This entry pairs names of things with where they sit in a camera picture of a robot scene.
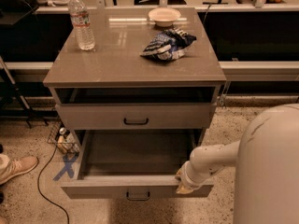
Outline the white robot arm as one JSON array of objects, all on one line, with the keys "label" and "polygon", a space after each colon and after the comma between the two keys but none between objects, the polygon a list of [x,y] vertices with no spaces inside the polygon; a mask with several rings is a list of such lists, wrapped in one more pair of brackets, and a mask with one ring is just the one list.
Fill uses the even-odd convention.
[{"label": "white robot arm", "polygon": [[299,224],[299,104],[266,109],[229,145],[195,148],[176,173],[189,194],[235,168],[234,224]]}]

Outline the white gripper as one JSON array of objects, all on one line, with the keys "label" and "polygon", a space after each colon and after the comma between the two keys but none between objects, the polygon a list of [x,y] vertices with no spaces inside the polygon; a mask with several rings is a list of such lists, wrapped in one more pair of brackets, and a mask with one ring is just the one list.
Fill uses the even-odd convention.
[{"label": "white gripper", "polygon": [[202,187],[204,178],[196,171],[189,161],[186,161],[176,172],[179,179],[177,194],[189,194]]}]

